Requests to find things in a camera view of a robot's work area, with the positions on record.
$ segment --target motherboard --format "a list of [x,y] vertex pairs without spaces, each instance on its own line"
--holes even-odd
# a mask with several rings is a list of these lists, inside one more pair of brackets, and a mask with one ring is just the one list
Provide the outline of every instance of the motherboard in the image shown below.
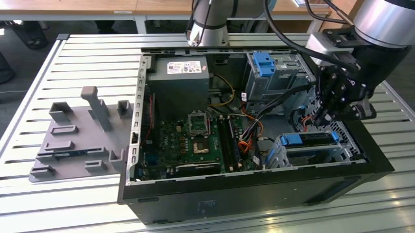
[[146,179],[250,170],[252,161],[237,148],[241,133],[237,116],[210,117],[198,111],[186,119],[161,121],[158,145],[144,155]]

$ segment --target cable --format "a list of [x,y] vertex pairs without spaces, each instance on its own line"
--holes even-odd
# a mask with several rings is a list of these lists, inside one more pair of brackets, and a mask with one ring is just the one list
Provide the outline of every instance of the cable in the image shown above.
[[346,22],[349,26],[353,25],[352,19],[349,18],[348,14],[330,2],[330,0],[324,0],[326,5],[334,10],[337,16]]
[[253,119],[253,123],[250,124],[250,126],[245,129],[245,131],[241,134],[241,139],[246,140],[256,123],[258,122],[258,120],[266,115],[266,113],[269,113],[272,111],[273,108],[276,108],[278,105],[281,105],[285,100],[289,98],[289,96],[300,91],[306,91],[310,89],[310,87],[314,85],[314,82],[310,82],[309,84],[301,85],[301,86],[296,86],[294,88],[289,89],[288,91],[284,92],[284,94],[281,94],[278,97],[276,97],[266,105],[265,107],[258,111],[258,113],[256,114],[256,117]]
[[269,138],[269,137],[258,137],[257,140],[258,140],[258,141],[261,141],[261,140],[268,140],[268,141],[270,141],[270,142],[274,142],[274,140],[273,140],[272,138]]
[[269,9],[268,9],[268,0],[264,0],[262,1],[262,8],[264,8],[264,13],[265,13],[265,18],[266,18],[266,22],[269,24],[269,27],[273,31],[273,33],[276,34],[276,36],[280,38],[280,40],[289,46],[292,47],[293,49],[296,49],[298,52],[301,53],[305,53],[308,56],[310,57],[314,57],[322,61],[326,61],[334,65],[337,65],[338,67],[344,68],[345,70],[348,70],[349,72],[352,73],[356,73],[357,71],[357,68],[350,65],[350,64],[346,64],[344,62],[341,62],[338,59],[322,54],[322,53],[318,53],[318,52],[314,52],[313,50],[302,47],[301,45],[298,45],[297,43],[294,43],[292,40],[289,40],[285,35],[280,32],[280,30],[276,28],[274,24],[273,24],[273,21],[272,21],[272,17],[270,17],[270,13],[269,13]]
[[258,166],[257,168],[261,168],[261,159],[260,159],[260,149],[258,149],[258,145],[257,145],[257,137],[256,137],[256,131],[257,129],[253,129],[253,134],[252,134],[252,144],[253,144],[253,157],[256,157],[258,159]]
[[306,125],[305,125],[305,122],[306,122],[308,120],[312,120],[312,117],[310,117],[310,116],[305,116],[304,119],[301,120],[302,127],[304,127],[304,132],[306,132],[306,130],[308,130]]
[[230,99],[226,102],[224,102],[224,103],[213,103],[213,104],[209,104],[208,106],[214,106],[214,107],[225,106],[225,105],[230,104],[233,99],[234,99],[234,89],[233,89],[230,83],[228,82],[228,80],[225,80],[224,77],[221,77],[218,74],[213,74],[213,76],[218,77],[226,83],[226,85],[229,86],[229,88],[232,90],[232,96],[230,96]]
[[289,113],[289,117],[288,117],[288,123],[290,124],[290,126],[292,126],[292,129],[293,129],[293,132],[298,132],[297,131],[297,129],[296,129],[296,125],[294,125],[294,122],[293,122],[293,115],[294,115],[294,113],[296,113],[296,111],[298,110],[298,108],[296,108],[296,109],[293,109],[293,110],[290,110],[290,113]]
[[246,142],[244,142],[244,141],[237,142],[237,146],[238,146],[240,150],[241,150],[244,153],[245,153],[245,149],[252,150],[250,145],[249,145]]
[[26,90],[25,91],[1,91],[0,94],[14,93],[14,92],[26,92]]
[[202,24],[202,29],[201,29],[201,34],[200,34],[200,38],[198,38],[198,43],[196,45],[196,47],[201,44],[201,39],[202,39],[202,34],[205,33],[205,27],[206,27],[206,22],[208,22],[208,14],[209,14],[209,9],[212,7],[212,2],[208,2],[208,8],[206,8],[206,18],[205,18],[205,23]]
[[224,113],[221,112],[217,108],[209,106],[210,110],[213,110],[214,113],[220,114],[220,115],[230,115],[230,116],[238,116],[238,117],[245,117],[245,115],[241,114],[236,114],[236,113]]
[[310,15],[312,18],[314,18],[314,19],[317,19],[317,20],[321,20],[321,21],[325,21],[325,22],[346,24],[346,22],[345,22],[344,20],[333,19],[333,18],[324,18],[324,17],[317,16],[317,15],[312,12],[312,9],[310,9],[310,6],[309,6],[309,0],[304,0],[304,3],[305,3],[306,11],[308,11],[308,13],[309,13],[309,15]]
[[[250,119],[250,120],[254,120],[254,117],[250,116],[246,111],[245,111],[245,106],[241,106],[241,109],[240,109],[241,113]],[[257,124],[260,126],[260,132],[258,132],[258,135],[257,137],[260,137],[261,133],[264,132],[264,125],[261,124],[260,121],[257,121]]]
[[[225,102],[222,101],[222,96],[221,96],[221,94],[218,95],[218,101],[220,101],[220,103],[225,103]],[[226,110],[229,111],[229,113],[233,112],[232,109],[229,108],[229,105],[225,105],[225,106],[222,106],[222,107],[226,108]]]

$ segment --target black cable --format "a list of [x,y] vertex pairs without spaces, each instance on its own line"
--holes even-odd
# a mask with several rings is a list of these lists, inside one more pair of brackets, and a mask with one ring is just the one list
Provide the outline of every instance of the black cable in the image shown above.
[[208,5],[208,8],[206,8],[206,18],[205,18],[205,23],[202,24],[202,29],[201,29],[201,34],[200,34],[200,38],[198,38],[198,43],[196,45],[196,47],[200,45],[201,43],[201,39],[202,39],[202,34],[205,33],[205,27],[206,27],[206,22],[208,22],[208,14],[209,14],[209,9],[212,7],[212,4]]
[[308,91],[312,86],[314,85],[316,83],[314,82],[309,82],[308,84],[305,85],[301,85],[301,86],[296,86],[293,87],[292,89],[289,89],[288,91],[284,92],[284,94],[281,94],[278,97],[276,97],[266,105],[265,107],[262,108],[262,110],[257,113],[257,119],[260,117],[262,117],[261,115],[265,115],[268,112],[270,112],[270,110],[273,108],[276,108],[278,105],[281,105],[285,100],[289,98],[290,95],[293,95],[294,93],[297,92],[301,92],[301,91]]
[[270,142],[274,142],[274,140],[272,138],[269,138],[269,137],[262,137],[262,140],[268,140]]
[[253,143],[253,156],[258,159],[258,165],[257,165],[256,170],[260,170],[261,169],[261,159],[260,159],[261,156],[260,156],[260,149],[257,146],[256,131],[257,131],[257,128],[253,129],[252,143]]
[[330,2],[330,0],[322,0],[322,1],[334,11],[340,11],[340,8]]
[[308,91],[310,87],[314,85],[314,82],[310,82],[309,84],[296,86],[288,91],[284,92],[278,97],[276,97],[269,103],[266,103],[265,107],[258,111],[256,114],[254,120],[250,124],[250,126],[245,129],[245,131],[241,134],[242,140],[246,140],[249,137],[249,134],[252,130],[254,129],[257,121],[272,111],[273,108],[276,108],[278,105],[281,105],[285,100],[289,98],[289,96],[300,91]]
[[310,9],[310,6],[309,6],[309,0],[304,0],[304,3],[305,3],[306,11],[308,11],[308,13],[309,13],[309,15],[310,15],[312,18],[314,18],[314,19],[317,19],[317,20],[321,20],[321,21],[325,21],[325,22],[346,24],[346,22],[345,22],[344,20],[334,19],[334,18],[324,18],[324,17],[317,16],[317,15],[312,12],[312,9]]
[[290,126],[292,126],[292,129],[293,129],[293,132],[298,132],[297,131],[297,128],[296,128],[296,125],[294,125],[294,122],[293,122],[293,114],[296,113],[296,111],[297,111],[298,109],[296,108],[296,109],[293,109],[292,111],[290,111],[290,113],[289,113],[289,118],[288,118],[288,120],[289,120],[289,124],[290,124]]
[[216,112],[218,112],[220,114],[222,115],[226,115],[226,114],[234,114],[234,112],[230,110],[229,113],[225,113],[224,111],[220,111],[217,108],[214,108],[213,106],[209,106],[210,109],[213,109]]
[[[224,103],[222,98],[221,98],[221,95],[218,96],[218,101],[220,101],[220,103]],[[225,107],[225,108],[228,109],[228,111],[229,111],[230,113],[233,113],[232,109],[229,108],[229,104],[230,104],[230,103],[232,103],[232,102],[229,102],[228,104],[222,105],[221,107]]]
[[264,8],[264,13],[265,13],[265,18],[266,18],[266,22],[269,24],[269,27],[273,31],[273,33],[276,34],[276,36],[280,38],[280,40],[289,46],[292,47],[293,49],[296,49],[298,52],[301,53],[305,53],[308,56],[310,57],[314,57],[322,61],[326,61],[334,65],[337,65],[338,67],[344,68],[345,70],[348,70],[349,72],[354,73],[357,71],[357,68],[350,65],[350,64],[346,64],[344,62],[341,62],[338,59],[322,54],[322,53],[318,53],[318,52],[314,52],[313,50],[302,47],[301,45],[298,45],[297,43],[294,43],[292,40],[289,40],[285,35],[280,32],[280,30],[276,28],[274,24],[273,24],[273,20],[272,20],[272,17],[270,17],[270,13],[269,13],[269,9],[268,9],[268,0],[264,0],[262,1],[262,8]]

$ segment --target white label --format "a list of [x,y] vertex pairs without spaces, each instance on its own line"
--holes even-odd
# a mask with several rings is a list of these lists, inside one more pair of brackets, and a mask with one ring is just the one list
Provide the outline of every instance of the white label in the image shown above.
[[166,64],[168,74],[190,74],[201,73],[200,62],[169,62]]
[[258,165],[258,158],[256,156],[253,156],[252,161],[253,161],[253,163],[256,163],[256,165]]
[[132,11],[114,11],[114,14],[132,14]]
[[240,98],[241,98],[241,101],[246,102],[246,93],[245,92],[240,93]]

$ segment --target wooden desk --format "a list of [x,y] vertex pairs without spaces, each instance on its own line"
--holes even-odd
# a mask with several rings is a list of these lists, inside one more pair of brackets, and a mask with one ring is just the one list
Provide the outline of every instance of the wooden desk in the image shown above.
[[[328,7],[313,11],[322,17],[330,12]],[[146,20],[188,20],[189,14],[190,0],[0,0],[0,20],[134,20],[138,33],[146,33]],[[310,22],[306,32],[317,31],[321,26],[306,9],[296,7],[292,0],[277,0],[272,17],[274,20]]]
[[[136,7],[136,24],[138,33],[145,33],[146,20],[188,20],[190,14],[190,1],[192,0],[137,0]],[[329,15],[330,10],[328,7],[313,8],[314,14],[325,17]],[[292,0],[277,0],[272,10],[273,20],[304,20],[310,21],[306,32],[314,32],[320,29],[321,22],[314,20],[305,7],[297,7]],[[232,18],[232,20],[252,20],[248,18]]]
[[0,0],[0,20],[133,20],[136,0]]

